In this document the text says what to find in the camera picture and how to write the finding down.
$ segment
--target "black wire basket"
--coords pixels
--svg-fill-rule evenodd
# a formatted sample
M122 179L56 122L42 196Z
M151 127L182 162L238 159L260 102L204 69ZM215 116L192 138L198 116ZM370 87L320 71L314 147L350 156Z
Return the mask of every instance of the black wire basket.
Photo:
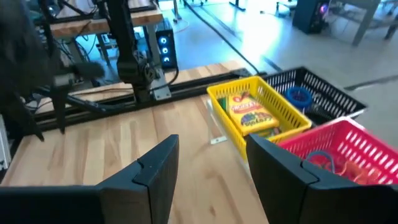
M261 75L281 95L294 86L308 90L312 95L312 106L304 114L314 124L321 125L341 116L355 119L365 112L367 106L347 93L339 90L305 67L294 68L273 75Z

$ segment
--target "blue object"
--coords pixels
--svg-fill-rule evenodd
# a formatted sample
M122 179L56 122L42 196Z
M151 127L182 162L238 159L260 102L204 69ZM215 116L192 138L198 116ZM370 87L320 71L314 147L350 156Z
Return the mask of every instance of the blue object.
M302 110L311 107L312 95L311 93L302 87L292 87L286 90L285 98L296 108Z

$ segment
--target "floor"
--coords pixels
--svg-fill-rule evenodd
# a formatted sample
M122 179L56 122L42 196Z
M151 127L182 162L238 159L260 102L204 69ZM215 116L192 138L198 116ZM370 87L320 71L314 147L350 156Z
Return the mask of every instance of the floor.
M195 0L194 5L194 10L260 71L274 73L305 66L341 88L398 75L395 64L398 36L390 41L383 40L387 29L368 31L359 47L352 47L350 42L358 28L356 24L337 19L330 22L330 28L323 34L305 35L292 27L289 16L275 15L275 0L249 0L246 12L235 10L225 0L208 0L203 7ZM160 6L165 16L173 17L172 2L161 2ZM378 13L384 15L387 11L380 8ZM225 41L181 3L179 13L182 21L174 25L174 31L181 70L239 58ZM100 58L96 49L90 58ZM398 147L398 139L395 138L398 130L396 80L360 88L349 94L369 105L368 111L358 121L381 139Z

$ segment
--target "red plastic basket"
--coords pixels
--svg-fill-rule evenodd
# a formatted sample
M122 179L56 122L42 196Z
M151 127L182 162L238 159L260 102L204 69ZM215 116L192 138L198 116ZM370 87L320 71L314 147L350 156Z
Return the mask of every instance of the red plastic basket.
M278 145L301 159L306 159L311 152L325 151L335 163L354 164L360 175L372 179L362 184L398 184L398 153L350 118L338 118ZM323 156L310 159L316 164L326 161ZM358 183L354 177L346 177Z

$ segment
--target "yellow basket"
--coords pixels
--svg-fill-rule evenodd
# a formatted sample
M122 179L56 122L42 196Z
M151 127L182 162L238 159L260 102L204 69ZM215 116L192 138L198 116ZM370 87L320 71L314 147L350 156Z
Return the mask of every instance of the yellow basket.
M262 106L276 116L280 125L284 127L283 133L268 138L268 141L277 143L311 128L311 121L260 77L242 78L208 87L207 92L210 95L214 111L245 161L248 159L246 141L217 100L244 91L248 91Z

